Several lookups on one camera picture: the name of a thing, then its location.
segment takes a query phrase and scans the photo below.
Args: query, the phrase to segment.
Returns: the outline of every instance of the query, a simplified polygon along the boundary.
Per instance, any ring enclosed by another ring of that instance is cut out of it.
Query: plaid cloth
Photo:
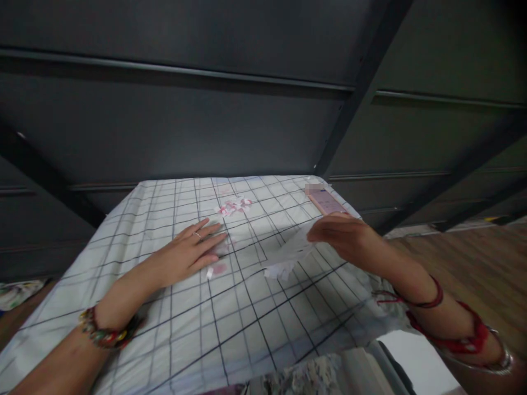
[[[208,279],[204,269],[153,295],[142,308],[146,325],[105,366],[94,393],[200,393],[364,346],[396,329],[397,319],[372,299],[379,278],[344,262],[327,244],[318,244],[287,281],[264,277],[267,255],[298,225],[321,216],[304,193],[306,183],[321,182],[262,176],[139,183],[0,354],[0,393],[22,380],[120,276],[205,217],[228,230],[220,260],[227,270]],[[216,213],[241,195],[253,202],[250,211]]]

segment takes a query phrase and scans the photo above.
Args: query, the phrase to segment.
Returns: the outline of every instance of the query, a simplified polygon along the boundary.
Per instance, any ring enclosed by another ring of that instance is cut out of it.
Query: gray panel
[[[0,160],[0,185],[1,186],[23,186],[18,177],[18,172],[12,166]]]
[[[0,247],[89,239],[95,230],[40,196],[0,197]]]
[[[0,282],[59,277],[74,262],[84,244],[0,253]]]
[[[490,133],[503,110],[375,98],[348,130],[332,174],[451,168]]]
[[[105,214],[108,214],[117,206],[130,191],[120,192],[90,192],[84,193],[90,202],[95,204],[97,208],[102,210]]]
[[[70,181],[312,173],[340,100],[0,74],[0,111]]]
[[[489,198],[527,173],[473,173],[437,198],[437,201]]]
[[[516,195],[514,198],[508,199],[494,207],[491,207],[477,215],[478,218],[499,217],[502,215],[511,214],[515,211],[524,210],[527,207],[527,193],[523,195]]]
[[[359,214],[362,217],[362,220],[370,225],[372,228],[381,225],[384,221],[394,215],[396,211],[383,211],[383,212],[370,212],[370,213],[361,213]]]
[[[459,211],[466,210],[472,202],[447,202],[430,204],[404,221],[400,226],[446,221]]]
[[[436,180],[436,177],[429,177],[333,182],[332,187],[360,212],[381,207],[400,207]]]
[[[12,0],[0,3],[0,44],[351,83],[371,3]]]
[[[383,88],[524,102],[524,38],[499,2],[416,0],[379,69]]]
[[[514,166],[527,168],[527,136],[488,161],[482,168]]]

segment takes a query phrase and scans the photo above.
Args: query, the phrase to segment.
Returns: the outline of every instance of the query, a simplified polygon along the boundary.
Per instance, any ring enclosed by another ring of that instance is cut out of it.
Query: dark gray wall
[[[347,131],[329,172],[333,187],[371,225],[402,209],[492,133],[509,111],[503,102],[525,105],[522,41],[495,3],[419,0],[406,16],[378,71],[378,94]],[[385,91],[418,93],[421,100]],[[403,225],[444,221],[526,173],[523,138]],[[482,215],[527,206],[513,201]]]
[[[376,96],[329,172],[368,223],[381,224],[444,177],[508,111],[507,103],[474,100],[525,103],[519,40],[491,3],[414,2],[380,66]],[[84,60],[0,57],[0,117],[105,213],[144,179],[310,174],[355,85],[376,4],[4,1],[0,52]],[[89,57],[196,70],[107,67]],[[341,86],[235,81],[202,70]],[[390,90],[432,98],[386,97]],[[464,104],[440,103],[442,95]],[[524,138],[404,224],[444,221],[526,172]],[[94,232],[2,161],[0,221],[0,280],[60,273]]]

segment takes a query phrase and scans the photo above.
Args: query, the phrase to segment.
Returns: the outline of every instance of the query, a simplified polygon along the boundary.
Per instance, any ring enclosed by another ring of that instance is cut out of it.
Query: bangle
[[[79,327],[88,334],[93,344],[103,349],[123,349],[132,340],[144,319],[134,315],[122,331],[100,329],[95,319],[95,306],[79,315]]]
[[[499,333],[497,330],[491,328],[488,325],[485,325],[479,317],[470,307],[468,307],[467,304],[457,301],[460,306],[462,306],[465,310],[467,310],[474,319],[474,336],[473,337],[467,337],[460,340],[446,340],[446,339],[439,339],[436,337],[433,337],[429,333],[427,333],[417,322],[416,318],[413,316],[411,312],[406,312],[406,315],[408,316],[408,319],[410,320],[410,324],[414,329],[421,332],[428,341],[434,346],[434,348],[439,352],[442,356],[445,358],[459,364],[462,366],[465,366],[466,368],[482,371],[489,374],[495,374],[500,376],[506,376],[509,375],[512,371],[512,363],[513,363],[513,357],[511,353],[509,352],[508,348],[505,346],[505,344],[501,341],[499,337]],[[478,354],[483,349],[483,346],[485,345],[485,342],[487,341],[489,337],[489,333],[491,333],[497,340],[498,343],[500,343],[501,349],[503,350],[503,358],[500,362],[493,365],[471,365],[468,363],[465,363],[463,361],[460,361],[459,359],[454,357],[454,354]]]
[[[434,284],[435,284],[435,287],[438,291],[438,294],[436,295],[436,297],[434,298],[434,300],[432,300],[431,302],[425,302],[425,303],[412,303],[406,299],[404,299],[401,295],[399,295],[399,293],[395,291],[395,293],[392,293],[392,292],[388,292],[388,291],[375,291],[375,292],[372,292],[372,295],[373,296],[376,296],[376,295],[384,295],[384,296],[391,296],[393,297],[393,299],[385,299],[385,300],[378,300],[377,301],[377,304],[381,304],[381,303],[399,303],[399,302],[403,302],[403,303],[406,303],[410,306],[413,306],[413,307],[419,307],[419,308],[433,308],[433,307],[437,307],[439,306],[442,301],[443,301],[443,296],[444,296],[444,293],[443,293],[443,288],[441,287],[441,285],[439,284],[439,282],[433,277],[433,276],[430,276],[432,278],[432,280],[434,281]]]

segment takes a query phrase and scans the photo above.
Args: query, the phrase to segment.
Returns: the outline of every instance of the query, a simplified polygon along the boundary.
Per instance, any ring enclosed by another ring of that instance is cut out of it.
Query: hand
[[[342,259],[391,280],[411,258],[391,247],[364,221],[335,212],[319,219],[307,234],[310,242],[329,243]]]
[[[156,287],[170,286],[218,261],[217,255],[207,252],[222,242],[227,237],[227,233],[206,239],[206,236],[217,232],[221,226],[218,223],[203,228],[208,221],[209,219],[206,218],[189,226],[139,265],[144,275],[151,278]]]

